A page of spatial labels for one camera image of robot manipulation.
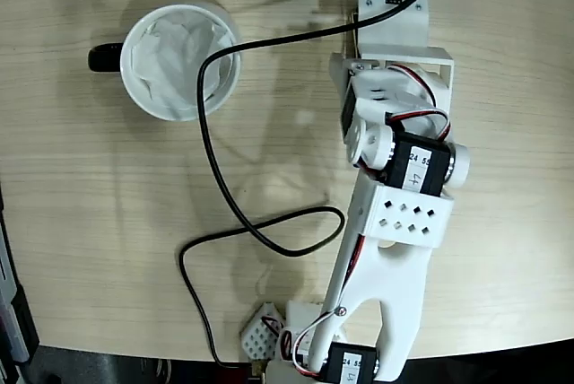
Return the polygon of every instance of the paper towel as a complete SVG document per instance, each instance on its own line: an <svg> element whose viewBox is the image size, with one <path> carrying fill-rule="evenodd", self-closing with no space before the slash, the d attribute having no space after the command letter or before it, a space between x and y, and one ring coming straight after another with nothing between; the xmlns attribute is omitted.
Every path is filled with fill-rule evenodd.
<svg viewBox="0 0 574 384"><path fill-rule="evenodd" d="M189 109L196 106L200 65L228 46L231 41L225 29L203 14L170 13L150 25L134 46L132 68L147 84L152 100L170 109ZM205 72L205 100L226 79L221 66L221 60L215 61Z"/></svg>

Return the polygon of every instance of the black cable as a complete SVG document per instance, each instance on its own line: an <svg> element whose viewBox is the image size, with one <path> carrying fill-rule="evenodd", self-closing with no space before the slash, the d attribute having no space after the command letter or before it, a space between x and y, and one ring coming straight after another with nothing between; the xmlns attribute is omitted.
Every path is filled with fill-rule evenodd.
<svg viewBox="0 0 574 384"><path fill-rule="evenodd" d="M304 32L301 34L296 34L292 36L285 36L279 37L275 39L266 39L266 40L259 40L259 41L250 41L249 43L241 43L236 46L231 46L229 48L224 48L214 54L211 54L199 67L199 72L197 74L197 115L199 117L199 126L201 128L201 136L204 141L204 148L205 154L207 156L207 160L209 161L209 165L212 168L213 177L217 182L219 189L223 194L223 198L227 202L227 205L231 209L231 211L235 214L239 222L246 228L248 231L262 244L264 244L269 249L275 251L278 254L286 257L301 257L313 252L312 250L291 250L283 248L272 240L267 238L263 233L261 233L243 214L241 209L239 208L238 204L235 202L235 199L231 195L231 192L227 188L227 184L225 183L225 179L223 178L222 172L220 171L219 164L217 163L217 158L215 157L215 152L213 150L211 138L209 136L209 128L207 126L207 116L205 115L205 104L204 104L204 79L205 79L205 72L207 67L214 61L218 60L221 57L226 57L230 54L256 49L256 48L266 48L270 46L278 46L284 45L287 43L295 43L298 41L309 40L309 39L318 39L321 37L326 36L333 36L335 34L342 34L347 31L354 31L358 30L359 28L367 27L369 25L373 25L378 22L385 21L387 19L392 18L393 16L401 13L402 11L406 10L409 6L413 5L416 0L404 0L401 4L393 7L392 9L373 16L369 19L364 19L358 22L351 22L346 23L345 25L339 25L333 28L327 28L325 30L317 30L317 31L310 31Z"/></svg>
<svg viewBox="0 0 574 384"><path fill-rule="evenodd" d="M197 296L197 293L196 293L195 289L193 288L191 281L189 280L189 276L187 275L187 271L186 271L185 263L184 263L184 256L186 255L186 253L191 248L193 248L194 246L200 245L200 244L208 242L210 240L224 239L224 238L228 238L230 236L235 236L235 235L238 235L241 233L249 232L263 245L265 245L266 247L268 247L272 251L274 251L278 254L281 254L282 256L285 256L285 257L302 257L302 256L306 256L312 252L315 252L318 249L323 248L327 243L329 243L334 238L336 238L336 236L339 235L339 233L342 231L342 229L344 227L344 214L340 210L338 210L332 206L319 206L319 207L304 209L304 210L296 211L296 212L286 214L283 216L279 216L279 217L274 218L272 220L269 220L265 223L260 223L260 224L255 224L255 225L246 217L246 215L243 214L243 212L239 208L239 205L235 202L235 199L233 198L231 192L229 191L227 184L225 183L225 179L223 178L222 172L219 168L219 164L217 163L217 158L215 156L215 152L213 150L211 138L209 136L209 128L207 125L207 116L205 114L205 104L204 104L204 79L205 79L205 72L207 71L207 67L209 67L209 65L211 63L213 63L214 61L216 61L222 57L226 57L228 55L231 55L231 54L234 54L236 52L243 51L243 50L250 50L250 49L256 49L256 48L266 48L266 47L270 47L270 46L279 46L279 45L284 45L287 43L296 43L299 41L304 41L304 40L309 40L309 39L318 39L318 38L322 38L322 37L333 36L335 34L342 34L342 33L345 33L347 31L355 31L355 30L358 30L360 28L364 28L364 27L367 27L369 25L374 25L376 23L390 19L393 16L396 16L397 14L406 10L408 7L413 5L415 2L416 2L416 0L404 0L401 4L396 5L395 7L393 7L392 9L390 9L386 12L383 12L381 14L373 16L372 18L364 19L364 20L358 21L358 22L346 23L344 25L339 25L339 26L333 27L333 28L304 32L304 33L296 34L296 35L292 35L292 36L279 37L279 38L275 38L275 39L265 39L265 40L259 40L259 41L251 41L249 43L242 43L242 44L238 44L235 46L231 46L229 48L224 48L218 52L215 52L214 54L211 54L199 67L199 71L197 73L197 91L196 91L196 93L197 93L197 115L199 118L199 126L201 128L201 135L202 135L202 139L204 142L205 154L207 156L207 160L209 161L210 167L212 169L213 177L215 178L215 181L217 182L217 186L219 187L219 189L222 192L223 198L225 198L227 205L229 206L231 211L235 214L235 216L237 217L239 222L243 225L243 227L239 228L239 229L235 229L235 230L222 231L222 232L215 233L215 234L209 234L209 235L206 235L206 236L201 237L199 239L192 240L192 241L188 242L186 245L183 246L183 248L181 249L181 251L178 254L178 266L179 266L179 272L181 273L181 276L183 277L183 280L186 283L187 289L189 290L189 293L191 294L191 296L192 296L192 298L193 298L193 300L197 306L197 310L199 311L199 314L201 316L201 320L204 323L204 329L205 329L207 341L209 344L209 349L212 353L213 359L215 360L215 362L219 366L221 366L223 368L233 368L234 367L232 365L229 365L229 364L222 362L217 355L217 352L215 350L215 342L213 340L213 331L211 329L209 319L207 318L204 307L202 306L201 301L199 300L199 297ZM273 242L272 240L267 238L261 231L259 231L259 229L268 227L268 226L273 225L273 224L281 223L283 221L287 221L287 220L290 220L292 218L297 218L297 217L302 216L302 215L315 214L315 213L319 213L319 212L329 212L332 214L336 214L340 219L339 226L333 232L333 234L331 234L331 236L327 237L326 239L320 241L319 243L317 243L315 245L312 245L312 246L304 248L304 249L287 249L287 248L284 248L281 245L277 245L275 242Z"/></svg>
<svg viewBox="0 0 574 384"><path fill-rule="evenodd" d="M275 225L278 223L283 223L285 221L292 220L293 218L299 218L299 217L304 216L304 215L320 214L320 213L335 214L336 216L339 217L339 225L337 226L336 230L333 231L333 233L331 235L329 235L327 238L325 238L324 240L321 240L319 243L316 243L315 245L312 245L311 247L307 247L305 249L300 249L300 251L307 251L306 253L308 254L310 252L313 252L313 251L316 251L318 249L323 248L326 244L328 244L329 242L334 240L339 235L339 233L341 233L341 231L343 230L343 228L344 228L344 214L343 214L343 212L341 212L336 207L315 206L315 207L310 207L309 209L301 209L299 211L291 212L291 213L286 214L286 215L278 216L276 218L273 218L269 221L265 221L263 223L255 224L255 227L258 230L264 229L265 227L269 227L271 225ZM186 256L186 253L190 249L192 249L193 247L195 247L197 245L201 245L202 243L206 243L206 242L209 242L211 240L219 240L219 239L229 238L231 236L237 236L238 234L243 234L243 233L247 233L247 232L248 232L247 228L241 227L239 229L220 231L218 233L208 234L208 235L202 236L201 238L191 240L190 242L186 243L178 253L179 272L181 273L181 277L183 278L184 283L186 283L186 287L189 290L189 294L191 294L191 297L193 298L194 303L197 306L197 311L199 312L199 315L201 316L201 320L203 321L205 335L207 336L207 343L209 344L209 350L211 351L212 357L215 360L215 362L219 366L221 366L222 368L233 368L233 369L235 369L235 368L237 368L237 366L222 362L220 360L219 356L217 355L217 351L215 349L215 341L213 339L212 326L209 322L209 318L207 317L207 314L205 313L205 309L204 309L201 301L199 300L199 297L197 296L197 292L194 289L193 285L191 284L191 281L189 280L189 275L187 274L186 264L185 264L184 258Z"/></svg>

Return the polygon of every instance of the wooden table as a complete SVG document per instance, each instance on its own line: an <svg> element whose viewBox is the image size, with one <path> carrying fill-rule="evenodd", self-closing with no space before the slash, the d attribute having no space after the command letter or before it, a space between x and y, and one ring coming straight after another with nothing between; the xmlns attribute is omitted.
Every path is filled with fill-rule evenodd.
<svg viewBox="0 0 574 384"><path fill-rule="evenodd" d="M175 264L189 238L237 222L196 123L151 118L120 78L92 74L90 47L121 41L152 8L189 0L1 0L0 180L18 273L44 345L208 359ZM245 40L341 22L355 0L215 0ZM469 181L431 261L413 356L574 337L574 3L430 0L430 43L457 61L452 115ZM253 218L348 205L338 98L341 38L244 56L239 87L210 117L235 197ZM309 217L268 231L290 247L328 234ZM337 244L288 259L240 236L187 260L226 360L262 301L320 301ZM378 307L347 331L373 343Z"/></svg>

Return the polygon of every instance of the black mug handle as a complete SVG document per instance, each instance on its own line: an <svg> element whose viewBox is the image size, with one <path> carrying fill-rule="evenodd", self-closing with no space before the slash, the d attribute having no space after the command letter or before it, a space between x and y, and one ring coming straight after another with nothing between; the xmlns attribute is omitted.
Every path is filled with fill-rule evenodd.
<svg viewBox="0 0 574 384"><path fill-rule="evenodd" d="M123 46L123 43L106 43L90 49L88 67L98 73L119 72L119 56Z"/></svg>

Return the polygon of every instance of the white robotic arm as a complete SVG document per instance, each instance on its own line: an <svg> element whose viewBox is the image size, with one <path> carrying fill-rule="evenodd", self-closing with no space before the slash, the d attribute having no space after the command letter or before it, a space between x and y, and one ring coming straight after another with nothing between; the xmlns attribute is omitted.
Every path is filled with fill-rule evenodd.
<svg viewBox="0 0 574 384"><path fill-rule="evenodd" d="M394 3L359 0L359 19ZM295 338L292 363L270 362L271 384L393 381L413 346L428 263L453 206L443 187L462 186L470 165L448 116L454 61L444 49L427 47L426 3L360 30L358 57L332 56L344 142L359 174L321 314ZM421 65L436 66L437 73ZM383 248L383 242L394 244ZM373 299L383 320L376 347L334 342L342 324ZM311 330L303 366L297 350Z"/></svg>

